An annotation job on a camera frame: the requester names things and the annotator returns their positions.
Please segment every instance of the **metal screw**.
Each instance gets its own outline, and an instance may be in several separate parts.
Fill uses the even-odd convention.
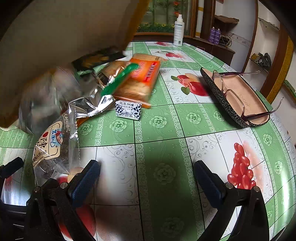
[[[61,188],[66,188],[67,186],[68,186],[68,183],[66,183],[66,182],[60,184]]]
[[[233,188],[233,185],[231,183],[226,183],[225,186],[228,188],[228,189],[232,189]]]
[[[34,187],[33,192],[38,192],[40,190],[39,186]]]
[[[257,186],[255,186],[255,187],[254,187],[254,190],[255,190],[256,192],[259,192],[259,191],[260,191],[260,188],[257,187]]]

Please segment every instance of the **glasses frame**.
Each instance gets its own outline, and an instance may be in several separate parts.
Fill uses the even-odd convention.
[[[213,71],[213,75],[212,75],[212,79],[213,79],[213,82],[215,83],[215,79],[214,79],[214,74],[217,74],[217,76],[219,76],[220,80],[221,80],[221,87],[222,89],[220,90],[222,92],[222,94],[224,95],[224,97],[226,98],[227,96],[227,93],[231,92],[233,93],[237,98],[238,100],[241,102],[242,106],[243,106],[243,111],[242,111],[242,114],[241,114],[241,118],[243,121],[251,121],[251,120],[255,120],[255,119],[258,119],[258,118],[261,118],[261,117],[264,117],[264,116],[267,116],[267,115],[270,115],[272,114],[273,112],[277,111],[277,109],[279,108],[279,106],[281,105],[281,102],[283,100],[284,97],[282,97],[279,105],[277,106],[277,108],[275,108],[273,111],[267,111],[267,112],[263,112],[263,113],[258,113],[258,114],[251,114],[251,115],[244,115],[244,112],[245,112],[245,106],[244,106],[244,103],[242,102],[242,100],[238,97],[238,95],[232,90],[232,89],[227,89],[225,90],[225,83],[223,81],[223,78],[222,76],[220,75],[220,73],[217,72],[217,70],[214,70]],[[227,76],[227,75],[240,75],[236,72],[226,72],[224,73],[224,76]]]

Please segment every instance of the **blue gripper pad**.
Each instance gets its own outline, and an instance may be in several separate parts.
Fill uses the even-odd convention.
[[[202,161],[193,164],[193,174],[204,191],[213,208],[219,208],[225,196],[224,183],[215,173],[212,173]]]
[[[93,187],[101,171],[101,163],[90,160],[83,171],[69,183],[68,195],[72,200],[72,207],[81,207],[83,201]]]

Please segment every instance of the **glass window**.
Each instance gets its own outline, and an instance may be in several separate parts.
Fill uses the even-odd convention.
[[[175,21],[182,14],[184,35],[190,32],[191,0],[150,0],[149,7],[138,27],[138,32],[173,33]]]

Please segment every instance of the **purple can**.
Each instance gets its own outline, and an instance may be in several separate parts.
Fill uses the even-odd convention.
[[[212,27],[211,31],[210,31],[210,36],[209,36],[209,39],[208,39],[209,42],[211,42],[211,43],[214,42],[215,34],[216,34],[216,29],[214,27]]]
[[[214,44],[219,44],[220,38],[221,38],[221,31],[220,29],[217,29],[214,37]]]

